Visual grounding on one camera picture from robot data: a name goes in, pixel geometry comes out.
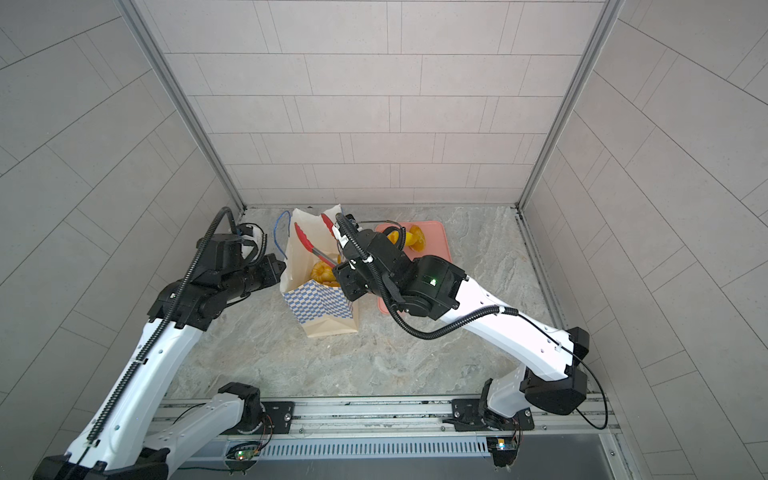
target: blue checkered pattern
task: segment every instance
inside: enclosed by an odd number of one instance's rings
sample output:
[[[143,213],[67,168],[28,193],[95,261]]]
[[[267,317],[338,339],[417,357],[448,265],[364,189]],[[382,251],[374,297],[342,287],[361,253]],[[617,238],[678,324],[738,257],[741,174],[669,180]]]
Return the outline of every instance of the blue checkered pattern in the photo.
[[[352,318],[352,302],[346,299],[339,287],[325,286],[310,280],[299,288],[283,294],[299,323],[333,315]]]

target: tile wall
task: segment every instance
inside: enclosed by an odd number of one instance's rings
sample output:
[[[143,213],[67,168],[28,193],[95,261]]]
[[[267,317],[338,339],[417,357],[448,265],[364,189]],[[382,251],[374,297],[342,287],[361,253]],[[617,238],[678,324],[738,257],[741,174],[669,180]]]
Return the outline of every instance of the tile wall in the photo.
[[[0,477],[90,421],[230,202],[111,0],[0,2]]]
[[[766,31],[627,0],[525,209],[644,478],[768,478]]]
[[[136,3],[249,204],[516,202],[602,9]]]

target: checkered paper bag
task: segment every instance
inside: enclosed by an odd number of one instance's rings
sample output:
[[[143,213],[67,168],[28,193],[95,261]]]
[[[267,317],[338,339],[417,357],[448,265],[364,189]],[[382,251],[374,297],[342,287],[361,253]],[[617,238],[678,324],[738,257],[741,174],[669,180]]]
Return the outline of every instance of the checkered paper bag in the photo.
[[[336,205],[326,210],[325,214],[333,219],[340,211],[341,206]],[[319,259],[299,242],[294,223],[299,224],[315,248],[331,258],[336,258],[339,253],[336,239],[320,216],[299,209],[293,211],[286,248],[286,269],[280,277],[280,292],[288,307],[296,315],[307,336],[357,332],[355,309],[352,302],[344,297],[341,288],[325,286],[310,278],[312,267]]]

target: ventilation grille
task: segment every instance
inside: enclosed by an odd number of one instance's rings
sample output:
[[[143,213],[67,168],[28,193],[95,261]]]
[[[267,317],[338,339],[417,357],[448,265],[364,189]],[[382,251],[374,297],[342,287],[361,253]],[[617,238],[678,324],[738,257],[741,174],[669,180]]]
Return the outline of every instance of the ventilation grille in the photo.
[[[261,452],[262,460],[315,458],[483,457],[485,438],[317,439],[275,440]]]

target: yellow food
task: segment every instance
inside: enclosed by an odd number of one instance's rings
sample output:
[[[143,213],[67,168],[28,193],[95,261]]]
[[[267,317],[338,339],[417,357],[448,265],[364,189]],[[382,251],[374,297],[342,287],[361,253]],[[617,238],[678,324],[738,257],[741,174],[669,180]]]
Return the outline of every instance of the yellow food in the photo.
[[[322,260],[315,263],[315,265],[312,267],[310,278],[315,280],[317,283],[322,283],[323,285],[339,286],[338,282],[336,282],[336,277],[333,275],[331,267]]]
[[[392,242],[392,244],[397,244],[397,239],[400,238],[400,232],[395,230],[386,237],[389,238],[389,241]],[[415,241],[413,233],[406,232],[406,247],[410,247]]]
[[[411,231],[406,234],[406,245],[408,245],[408,235],[413,235],[414,240],[410,247],[417,252],[424,250],[424,247],[427,246],[427,239],[418,225],[411,226]]]

